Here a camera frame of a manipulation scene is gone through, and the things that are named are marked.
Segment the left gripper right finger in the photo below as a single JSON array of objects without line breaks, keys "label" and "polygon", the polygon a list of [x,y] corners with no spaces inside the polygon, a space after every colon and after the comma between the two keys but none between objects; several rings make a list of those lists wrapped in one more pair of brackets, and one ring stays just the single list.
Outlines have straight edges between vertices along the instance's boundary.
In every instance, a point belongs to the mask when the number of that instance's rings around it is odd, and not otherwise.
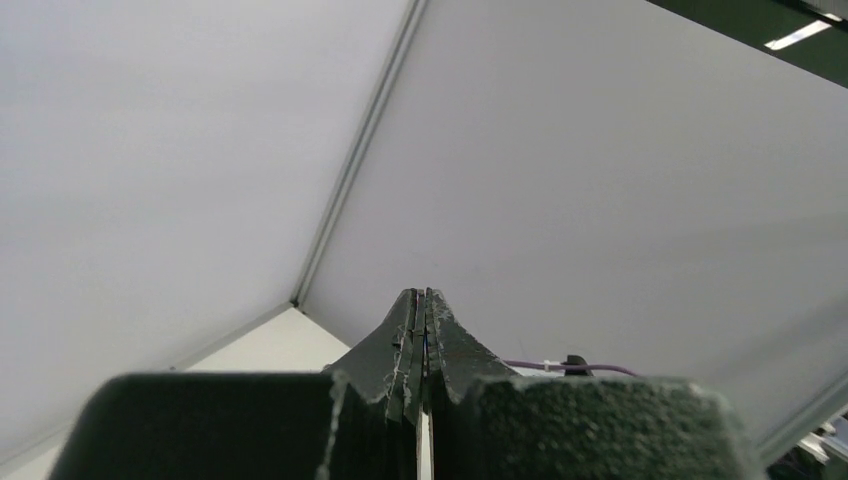
[{"label": "left gripper right finger", "polygon": [[479,390],[518,373],[463,327],[444,294],[425,290],[427,390],[435,479],[487,479]]}]

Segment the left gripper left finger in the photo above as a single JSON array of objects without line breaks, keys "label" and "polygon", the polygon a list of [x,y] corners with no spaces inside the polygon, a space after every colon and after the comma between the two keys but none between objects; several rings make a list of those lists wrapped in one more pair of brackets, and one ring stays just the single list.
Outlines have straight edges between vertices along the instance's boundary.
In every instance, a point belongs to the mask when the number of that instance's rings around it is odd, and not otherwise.
[{"label": "left gripper left finger", "polygon": [[424,380],[421,290],[403,290],[384,320],[330,364],[326,479],[416,479]]}]

